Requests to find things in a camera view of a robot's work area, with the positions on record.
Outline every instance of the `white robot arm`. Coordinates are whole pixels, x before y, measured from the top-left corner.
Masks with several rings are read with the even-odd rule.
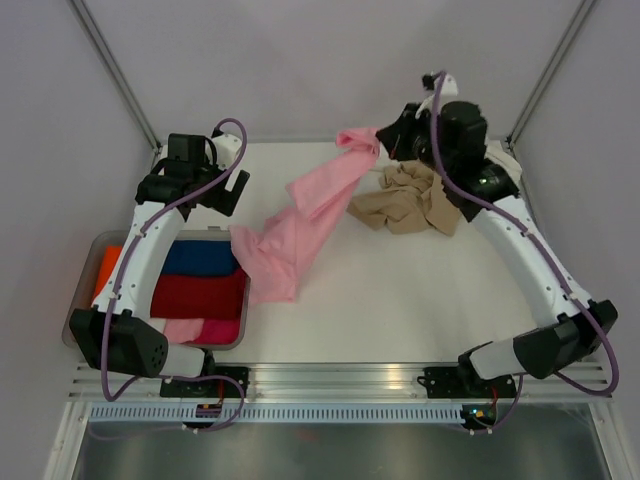
[[[487,158],[487,122],[478,106],[450,101],[440,108],[440,94],[457,95],[455,79],[446,73],[425,75],[423,86],[436,94],[407,104],[376,136],[391,159],[417,158],[443,173],[447,197],[503,257],[538,326],[463,353],[459,375],[473,387],[502,375],[559,374],[606,341],[617,311],[608,300],[594,301],[573,280],[531,220],[517,185]],[[616,381],[598,393],[610,393]]]
[[[110,315],[106,354],[109,371],[144,377],[197,377],[203,373],[203,350],[169,345],[166,337],[147,322],[164,260],[191,209],[202,204],[230,216],[249,174],[241,171],[231,191],[224,188],[225,177],[224,182],[192,201],[177,208],[168,206],[224,175],[218,162],[233,163],[242,145],[237,137],[219,130],[212,138],[169,136],[167,157],[138,185],[131,230],[113,273],[92,308],[77,309],[71,316],[71,331],[91,367],[101,367],[103,327]],[[142,232],[144,225],[150,226]]]

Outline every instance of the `tan towel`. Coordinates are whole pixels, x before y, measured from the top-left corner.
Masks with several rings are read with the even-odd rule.
[[[347,212],[374,230],[385,224],[391,233],[413,233],[433,226],[453,235],[460,219],[442,190],[442,179],[419,161],[385,167],[379,192],[351,199]]]

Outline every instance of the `gray bin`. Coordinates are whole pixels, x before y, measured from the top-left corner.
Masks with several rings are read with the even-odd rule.
[[[104,253],[109,245],[124,245],[127,240],[127,230],[114,230],[105,232],[99,235],[91,244],[89,254],[87,255],[87,261],[82,269],[78,286],[73,295],[71,306],[69,307],[69,313],[67,314],[67,320],[62,330],[62,341],[65,345],[71,348],[78,348],[75,338],[69,328],[69,319],[71,313],[76,308],[91,308],[91,302],[93,300],[93,291],[95,289],[96,282],[98,280],[98,273],[100,272],[100,265]],[[184,230],[178,234],[176,240],[207,240],[211,242],[228,242],[231,239],[228,231],[222,230]],[[208,348],[209,350],[231,350],[236,347],[244,337],[245,323],[247,320],[247,306],[249,304],[249,288],[251,288],[250,280],[247,278],[247,283],[244,291],[244,304],[242,307],[242,315],[240,317],[240,330],[238,331],[238,338],[235,342],[229,345],[197,345],[199,348]]]

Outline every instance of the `blue towel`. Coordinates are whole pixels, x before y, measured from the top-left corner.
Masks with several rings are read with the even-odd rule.
[[[173,242],[162,267],[163,275],[226,277],[238,268],[231,242],[178,240]]]

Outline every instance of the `pink towel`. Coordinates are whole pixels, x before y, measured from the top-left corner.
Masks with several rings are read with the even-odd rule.
[[[231,227],[231,249],[251,278],[249,303],[294,302],[302,275],[309,270],[342,215],[360,178],[376,163],[376,129],[338,134],[348,152],[287,185],[295,206],[267,219],[264,232]]]
[[[203,318],[190,320],[168,319],[164,327],[164,336],[169,343],[193,342],[202,334]]]

